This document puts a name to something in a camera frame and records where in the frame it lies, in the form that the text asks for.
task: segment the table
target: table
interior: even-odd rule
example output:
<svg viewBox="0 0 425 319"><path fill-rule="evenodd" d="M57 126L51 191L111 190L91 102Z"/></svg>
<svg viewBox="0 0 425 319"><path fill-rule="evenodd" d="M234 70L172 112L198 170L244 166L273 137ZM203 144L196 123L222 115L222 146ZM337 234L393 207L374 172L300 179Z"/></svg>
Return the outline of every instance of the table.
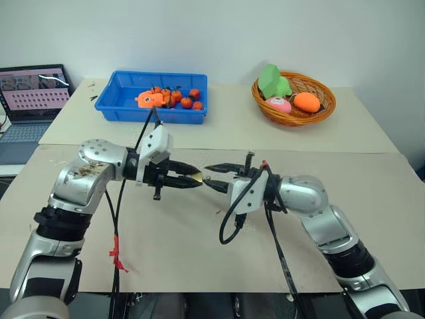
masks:
<svg viewBox="0 0 425 319"><path fill-rule="evenodd" d="M41 145L0 201L0 287L8 287L33 215L46 205L59 171L77 146ZM242 150L173 150L172 158L197 167L243 163ZM274 173L310 174L322 180L330 201L342 208L367 248L401 289L425 287L424 184L404 156L258 150L255 165L268 160ZM113 201L120 183L111 182ZM120 217L123 292L288 292L263 212L251 213L229 245L218 241L226 196L208 187L164 189L128 182ZM300 292L337 292L329 266L293 215L276 215L276 228ZM80 291L112 286L112 222L103 198L86 233L80 258Z"/></svg>
<svg viewBox="0 0 425 319"><path fill-rule="evenodd" d="M5 120L5 115L0 117L0 123ZM1 131L4 132L11 125L9 119L2 127ZM25 165L0 165L0 177L16 176L24 168Z"/></svg>
<svg viewBox="0 0 425 319"><path fill-rule="evenodd" d="M106 79L82 81L50 125L40 144L78 145L102 138L133 146L143 123L109 122L95 110ZM209 112L202 125L167 124L176 148L217 150L291 150L311 152L398 152L350 88L332 88L334 113L324 122L285 128L264 117L249 85L210 84Z"/></svg>

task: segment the cable clip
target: cable clip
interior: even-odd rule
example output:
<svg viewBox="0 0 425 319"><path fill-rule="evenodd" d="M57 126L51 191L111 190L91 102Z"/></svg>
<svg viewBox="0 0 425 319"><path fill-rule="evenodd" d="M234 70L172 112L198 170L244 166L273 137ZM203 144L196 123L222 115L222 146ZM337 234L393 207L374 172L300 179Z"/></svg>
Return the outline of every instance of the cable clip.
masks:
<svg viewBox="0 0 425 319"><path fill-rule="evenodd" d="M128 272L128 270L122 264L119 255L120 255L120 238L117 235L114 235L114 249L109 252L111 257L114 257L114 265L117 269L124 270Z"/></svg>

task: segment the wicker basket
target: wicker basket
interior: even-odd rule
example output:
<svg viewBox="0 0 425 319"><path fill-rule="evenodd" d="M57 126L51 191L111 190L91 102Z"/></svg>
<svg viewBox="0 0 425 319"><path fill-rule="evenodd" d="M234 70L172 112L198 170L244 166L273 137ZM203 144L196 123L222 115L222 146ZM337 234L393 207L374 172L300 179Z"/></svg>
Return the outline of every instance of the wicker basket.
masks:
<svg viewBox="0 0 425 319"><path fill-rule="evenodd" d="M257 101L258 106L265 116L272 121L285 126L301 126L323 121L331 115L336 107L337 101L328 87L299 73L281 72L280 74L288 79L293 93L310 92L316 95L324 109L312 114L300 110L291 103L292 112L290 114L279 112L264 101L262 94L258 89L257 79L252 85L252 96Z"/></svg>

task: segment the pink toy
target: pink toy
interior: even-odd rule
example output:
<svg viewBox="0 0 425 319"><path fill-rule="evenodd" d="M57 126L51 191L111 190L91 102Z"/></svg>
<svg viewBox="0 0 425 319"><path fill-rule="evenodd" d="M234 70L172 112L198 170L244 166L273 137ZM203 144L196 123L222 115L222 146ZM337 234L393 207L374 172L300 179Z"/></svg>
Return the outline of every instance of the pink toy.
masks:
<svg viewBox="0 0 425 319"><path fill-rule="evenodd" d="M285 100L284 98L280 98L279 96L268 98L266 100L266 103L283 113L289 114L292 111L291 104L287 100Z"/></svg>

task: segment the gray laptop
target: gray laptop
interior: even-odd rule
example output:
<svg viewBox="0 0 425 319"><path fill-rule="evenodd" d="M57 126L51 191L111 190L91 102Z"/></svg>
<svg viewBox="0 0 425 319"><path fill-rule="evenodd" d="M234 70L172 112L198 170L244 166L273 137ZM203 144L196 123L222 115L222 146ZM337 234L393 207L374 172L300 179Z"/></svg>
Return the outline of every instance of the gray laptop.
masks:
<svg viewBox="0 0 425 319"><path fill-rule="evenodd" d="M0 165L25 164L70 95L62 64L0 68L0 103L11 122L0 134Z"/></svg>

